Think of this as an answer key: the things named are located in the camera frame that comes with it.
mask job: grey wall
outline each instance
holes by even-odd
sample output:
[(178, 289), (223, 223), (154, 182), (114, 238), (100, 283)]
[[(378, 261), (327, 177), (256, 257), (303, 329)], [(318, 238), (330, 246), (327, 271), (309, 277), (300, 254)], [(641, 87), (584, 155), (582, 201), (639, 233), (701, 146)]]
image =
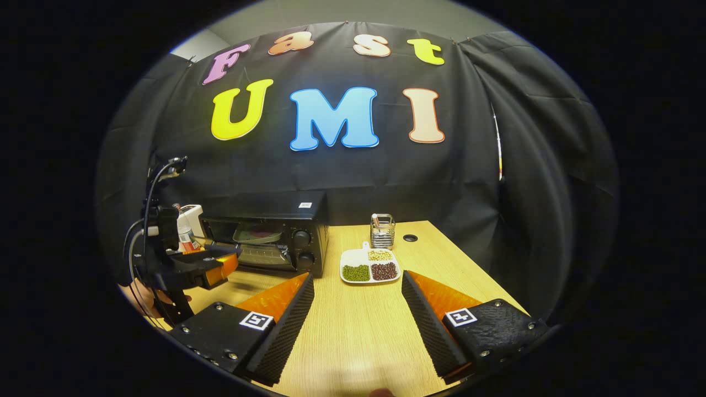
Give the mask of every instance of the grey wall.
[[(310, 23), (344, 20), (387, 23), (456, 40), (507, 30), (486, 16), (449, 0), (263, 0), (211, 25), (208, 30), (214, 37), (210, 40), (197, 35), (180, 46), (220, 48), (209, 49), (210, 52), (201, 57), (188, 54), (190, 51), (174, 52), (178, 47), (172, 54), (185, 58), (197, 55), (194, 61), (198, 61), (251, 37)], [(191, 45), (190, 42), (196, 40), (199, 41)]]
[(197, 62), (230, 45), (210, 29), (204, 29), (173, 49), (172, 54), (185, 59), (193, 57), (192, 60)]

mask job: red beans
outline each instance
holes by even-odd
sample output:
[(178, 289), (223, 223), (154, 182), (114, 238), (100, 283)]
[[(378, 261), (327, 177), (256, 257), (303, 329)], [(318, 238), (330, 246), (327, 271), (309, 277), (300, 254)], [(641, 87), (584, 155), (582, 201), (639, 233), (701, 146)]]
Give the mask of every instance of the red beans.
[(371, 266), (374, 280), (390, 280), (397, 277), (397, 266), (393, 262)]

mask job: pink letter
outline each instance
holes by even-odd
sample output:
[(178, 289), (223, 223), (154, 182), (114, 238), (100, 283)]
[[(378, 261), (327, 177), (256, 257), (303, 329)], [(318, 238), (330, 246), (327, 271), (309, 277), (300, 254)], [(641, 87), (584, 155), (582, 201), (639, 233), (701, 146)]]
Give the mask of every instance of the pink letter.
[(216, 57), (213, 58), (214, 62), (211, 72), (203, 81), (203, 85), (212, 83), (213, 81), (225, 76), (225, 68), (235, 65), (235, 61), (238, 60), (238, 53), (245, 52), (248, 49), (250, 49), (250, 44), (242, 45), (238, 48), (231, 49), (228, 52), (224, 52), (223, 54), (216, 55)]

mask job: white divided plate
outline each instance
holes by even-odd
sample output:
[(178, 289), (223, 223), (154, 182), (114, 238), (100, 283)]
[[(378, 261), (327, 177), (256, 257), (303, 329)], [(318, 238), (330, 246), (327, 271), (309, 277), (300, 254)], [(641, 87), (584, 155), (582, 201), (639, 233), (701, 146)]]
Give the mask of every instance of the white divided plate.
[[(371, 261), (368, 259), (368, 251), (387, 251), (390, 254), (392, 254), (393, 258), (391, 260), (388, 259), (387, 261)], [(395, 269), (397, 270), (397, 275), (394, 278), (389, 278), (387, 280), (374, 280), (373, 279), (373, 269), (371, 266), (374, 264), (390, 263), (390, 262), (395, 264)], [(368, 266), (368, 272), (370, 273), (370, 280), (369, 281), (348, 281), (343, 277), (343, 266), (357, 267), (360, 265), (367, 265)], [(350, 284), (389, 283), (390, 281), (397, 280), (402, 275), (402, 271), (400, 270), (400, 264), (397, 262), (397, 257), (395, 256), (394, 252), (390, 251), (389, 249), (384, 249), (384, 248), (371, 249), (370, 244), (368, 242), (363, 242), (362, 249), (349, 249), (347, 251), (344, 251), (343, 254), (341, 254), (341, 265), (339, 267), (339, 272), (341, 274), (341, 280), (345, 281), (346, 283), (350, 283)]]

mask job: oven knob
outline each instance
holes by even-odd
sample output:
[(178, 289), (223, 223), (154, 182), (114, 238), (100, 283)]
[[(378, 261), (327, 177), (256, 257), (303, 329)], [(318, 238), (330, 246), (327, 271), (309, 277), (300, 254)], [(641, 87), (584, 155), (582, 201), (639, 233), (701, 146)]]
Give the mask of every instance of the oven knob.
[(311, 266), (313, 265), (313, 255), (304, 252), (303, 254), (299, 255), (299, 258), (297, 259), (297, 270), (309, 270), (311, 269)]
[(303, 230), (297, 230), (294, 233), (294, 248), (304, 248), (309, 245), (311, 237), (309, 234)]

